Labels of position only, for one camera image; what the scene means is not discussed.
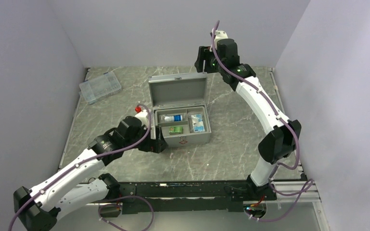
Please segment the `white blue spray bottle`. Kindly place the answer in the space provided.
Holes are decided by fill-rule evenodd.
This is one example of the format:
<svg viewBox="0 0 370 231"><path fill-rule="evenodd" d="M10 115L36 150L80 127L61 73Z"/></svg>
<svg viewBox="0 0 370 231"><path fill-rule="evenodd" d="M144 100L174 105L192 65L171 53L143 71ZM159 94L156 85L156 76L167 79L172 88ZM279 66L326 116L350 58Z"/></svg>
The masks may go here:
<svg viewBox="0 0 370 231"><path fill-rule="evenodd" d="M184 116L181 114L177 115L161 115L160 116L161 122L169 123L169 122L178 122L183 121Z"/></svg>

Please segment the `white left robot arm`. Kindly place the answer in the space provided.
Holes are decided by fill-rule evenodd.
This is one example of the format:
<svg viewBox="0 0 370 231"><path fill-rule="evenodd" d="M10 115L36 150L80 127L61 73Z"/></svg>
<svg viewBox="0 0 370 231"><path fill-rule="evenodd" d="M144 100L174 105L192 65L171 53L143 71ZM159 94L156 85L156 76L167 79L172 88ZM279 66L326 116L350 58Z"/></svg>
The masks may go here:
<svg viewBox="0 0 370 231"><path fill-rule="evenodd" d="M146 112L128 116L117 127L97 136L74 161L49 179L30 189L17 189L13 193L15 217L28 231L49 231L66 214L88 203L117 200L120 184L110 174L102 174L91 183L82 181L121 158L124 151L164 151L168 145L162 128L149 125Z"/></svg>

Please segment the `grey metal medicine case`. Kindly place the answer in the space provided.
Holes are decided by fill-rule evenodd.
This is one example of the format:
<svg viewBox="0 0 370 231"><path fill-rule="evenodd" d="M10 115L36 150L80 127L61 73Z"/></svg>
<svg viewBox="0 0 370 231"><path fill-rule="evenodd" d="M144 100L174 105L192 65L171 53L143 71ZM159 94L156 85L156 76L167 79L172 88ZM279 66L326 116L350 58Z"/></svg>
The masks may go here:
<svg viewBox="0 0 370 231"><path fill-rule="evenodd" d="M154 124L168 146L206 144L211 127L206 106L207 73L150 76Z"/></svg>

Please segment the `grey plastic divider tray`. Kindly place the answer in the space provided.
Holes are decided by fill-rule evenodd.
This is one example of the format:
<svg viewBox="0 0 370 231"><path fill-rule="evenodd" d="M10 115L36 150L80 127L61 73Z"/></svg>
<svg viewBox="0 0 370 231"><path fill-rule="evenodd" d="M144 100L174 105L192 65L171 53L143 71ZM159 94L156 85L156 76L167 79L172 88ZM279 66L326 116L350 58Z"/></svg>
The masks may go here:
<svg viewBox="0 0 370 231"><path fill-rule="evenodd" d="M161 122L160 116L161 115L177 115L181 114L184 116L183 121L178 121L178 122ZM170 136L177 136L177 135L187 135L187 134L199 134L199 133L204 133L204 132L194 132L192 128L192 121L190 118L190 115L192 114L202 114L203 115L203 123L205 127L205 133L210 132L210 128L208 125L208 117L205 113L204 107L185 107L185 108L177 108L177 109L166 109L166 110L156 110L155 111L155 116L156 116L156 125L160 126L162 129L162 134L165 137L170 137ZM177 134L177 135L169 135L169 127L171 126L182 126L184 129L183 134Z"/></svg>

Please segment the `small green box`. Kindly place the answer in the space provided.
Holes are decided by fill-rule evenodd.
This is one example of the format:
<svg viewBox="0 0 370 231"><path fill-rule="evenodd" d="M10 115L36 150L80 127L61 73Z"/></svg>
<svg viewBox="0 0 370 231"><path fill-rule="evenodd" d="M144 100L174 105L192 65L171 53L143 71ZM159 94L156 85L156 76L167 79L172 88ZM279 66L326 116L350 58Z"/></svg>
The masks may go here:
<svg viewBox="0 0 370 231"><path fill-rule="evenodd" d="M182 126L171 126L169 127L169 135L183 134L184 129Z"/></svg>

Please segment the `blue white wipe packets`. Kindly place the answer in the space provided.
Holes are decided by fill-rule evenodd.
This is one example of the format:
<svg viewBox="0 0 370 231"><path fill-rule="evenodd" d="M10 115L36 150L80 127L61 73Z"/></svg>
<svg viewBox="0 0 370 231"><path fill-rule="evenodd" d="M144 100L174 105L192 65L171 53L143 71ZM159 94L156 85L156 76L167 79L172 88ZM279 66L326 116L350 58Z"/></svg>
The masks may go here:
<svg viewBox="0 0 370 231"><path fill-rule="evenodd" d="M194 132L204 132L205 131L202 114L192 114L190 115L190 118L192 121L192 128Z"/></svg>

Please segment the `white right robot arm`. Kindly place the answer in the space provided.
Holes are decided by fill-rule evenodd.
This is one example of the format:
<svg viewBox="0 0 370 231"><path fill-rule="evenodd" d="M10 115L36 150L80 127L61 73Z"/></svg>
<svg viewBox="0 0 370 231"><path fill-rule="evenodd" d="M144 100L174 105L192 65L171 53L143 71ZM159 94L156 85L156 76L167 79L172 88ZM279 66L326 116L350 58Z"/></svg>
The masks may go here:
<svg viewBox="0 0 370 231"><path fill-rule="evenodd" d="M215 47L200 46L194 64L198 72L219 73L223 81L248 104L258 117L266 136L258 145L259 161L249 176L246 193L257 200L264 185L274 176L281 159L299 150L301 124L290 120L270 99L248 64L240 62L238 46L231 38L220 39Z"/></svg>

